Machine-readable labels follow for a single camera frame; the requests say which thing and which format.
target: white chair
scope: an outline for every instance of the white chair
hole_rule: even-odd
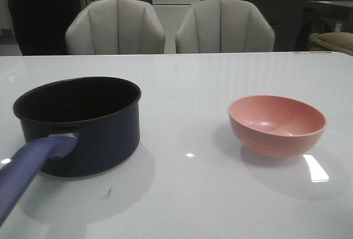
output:
[[[162,54],[164,32],[153,7],[138,0],[99,0],[86,6],[66,31],[71,55]]]
[[[204,0],[186,10],[175,37],[177,53],[272,51],[275,33],[255,5]]]

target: saucepan handle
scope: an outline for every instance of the saucepan handle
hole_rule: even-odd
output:
[[[64,157],[76,144],[77,138],[71,135],[33,140],[0,169],[0,227],[46,160]]]

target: bowl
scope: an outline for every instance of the bowl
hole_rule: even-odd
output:
[[[325,130],[326,117],[292,98],[252,95],[230,104],[232,130],[248,149],[264,156],[289,158],[310,150]]]

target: glossy tabletop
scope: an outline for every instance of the glossy tabletop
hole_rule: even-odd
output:
[[[13,102],[42,84],[83,76],[139,85],[140,145],[95,176],[39,173],[0,238],[353,238],[353,57],[0,57],[0,161],[24,143]],[[227,108],[253,94],[315,106],[328,119],[322,138],[286,160],[247,150],[231,130]]]

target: black saucepan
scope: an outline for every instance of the black saucepan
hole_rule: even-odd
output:
[[[140,141],[139,87],[115,77],[83,77],[49,83],[13,106],[26,145],[0,170],[0,225],[38,170],[81,177],[127,159]]]

